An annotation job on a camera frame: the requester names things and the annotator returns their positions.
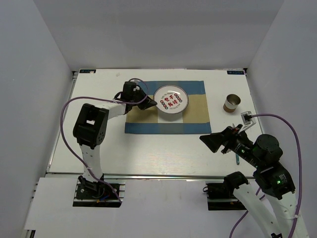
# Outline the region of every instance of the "plate rim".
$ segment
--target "plate rim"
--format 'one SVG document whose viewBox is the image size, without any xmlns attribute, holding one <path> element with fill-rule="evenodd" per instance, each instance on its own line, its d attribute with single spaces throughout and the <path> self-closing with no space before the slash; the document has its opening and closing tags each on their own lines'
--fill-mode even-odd
<svg viewBox="0 0 317 238">
<path fill-rule="evenodd" d="M 184 107 L 184 109 L 183 109 L 183 110 L 181 110 L 180 112 L 177 112 L 177 113 L 168 113 L 168 112 L 166 112 L 166 111 L 163 111 L 162 109 L 160 109 L 160 108 L 158 107 L 158 104 L 156 105 L 156 108 L 157 108 L 157 109 L 159 109 L 161 112 L 166 113 L 166 114 L 170 114 L 170 115 L 173 115 L 173 114 L 179 114 L 179 113 L 183 112 L 183 111 L 187 108 L 187 106 L 188 106 L 188 103 L 189 103 L 189 97 L 188 97 L 188 94 L 185 92 L 185 90 L 184 90 L 184 89 L 182 89 L 182 88 L 181 88 L 181 87 L 179 87 L 179 86 L 172 85 L 172 84 L 168 84 L 168 85 L 161 86 L 161 87 L 160 87 L 160 88 L 158 88 L 158 89 L 155 91 L 155 93 L 153 94 L 153 100 L 155 101 L 155 94 L 158 92 L 158 90 L 159 90 L 159 89 L 161 89 L 161 88 L 167 87 L 167 86 L 172 86 L 172 87 L 176 87 L 176 88 L 181 89 L 181 90 L 185 93 L 185 95 L 186 95 L 186 97 L 187 97 L 187 104 L 186 104 L 186 106 Z"/>
</svg>

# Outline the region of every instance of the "white wall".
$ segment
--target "white wall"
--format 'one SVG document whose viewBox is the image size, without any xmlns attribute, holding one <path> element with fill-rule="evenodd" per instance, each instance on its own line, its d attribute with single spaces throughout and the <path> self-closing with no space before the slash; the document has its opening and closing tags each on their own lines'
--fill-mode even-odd
<svg viewBox="0 0 317 238">
<path fill-rule="evenodd" d="M 258 113 L 285 117 L 299 134 L 303 156 L 302 212 L 311 237 L 317 235 L 317 1 L 285 0 L 262 42 L 249 73 Z M 284 151 L 283 165 L 298 187 L 298 158 L 289 128 L 278 119 L 263 119 L 266 133 Z"/>
<path fill-rule="evenodd" d="M 71 71 L 32 0 L 0 1 L 0 237 L 20 237 Z"/>
<path fill-rule="evenodd" d="M 283 0 L 34 0 L 79 68 L 248 67 Z"/>
</svg>

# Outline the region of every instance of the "plate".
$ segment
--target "plate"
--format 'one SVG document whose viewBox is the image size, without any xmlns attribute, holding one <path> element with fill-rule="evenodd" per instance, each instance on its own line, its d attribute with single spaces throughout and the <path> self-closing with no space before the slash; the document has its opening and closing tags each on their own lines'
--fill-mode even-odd
<svg viewBox="0 0 317 238">
<path fill-rule="evenodd" d="M 188 95 L 180 87 L 166 85 L 160 87 L 153 96 L 157 108 L 168 114 L 181 113 L 188 106 Z"/>
</svg>

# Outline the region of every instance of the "blue and yellow placemat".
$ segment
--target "blue and yellow placemat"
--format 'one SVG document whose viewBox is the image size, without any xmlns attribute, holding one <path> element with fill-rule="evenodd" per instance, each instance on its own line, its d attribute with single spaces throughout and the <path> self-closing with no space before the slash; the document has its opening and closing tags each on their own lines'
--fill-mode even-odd
<svg viewBox="0 0 317 238">
<path fill-rule="evenodd" d="M 148 95 L 162 86 L 181 87 L 189 98 L 187 108 L 176 115 L 161 112 L 156 107 L 141 111 L 138 107 L 127 114 L 125 133 L 130 134 L 209 134 L 211 133 L 205 85 L 203 81 L 148 81 Z"/>
</svg>

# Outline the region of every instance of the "cup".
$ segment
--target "cup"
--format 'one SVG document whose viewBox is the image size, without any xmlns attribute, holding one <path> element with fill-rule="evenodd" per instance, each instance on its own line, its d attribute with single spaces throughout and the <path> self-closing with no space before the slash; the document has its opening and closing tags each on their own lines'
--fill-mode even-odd
<svg viewBox="0 0 317 238">
<path fill-rule="evenodd" d="M 238 105 L 241 103 L 241 99 L 235 94 L 229 94 L 224 102 L 223 109 L 228 112 L 234 112 Z"/>
</svg>

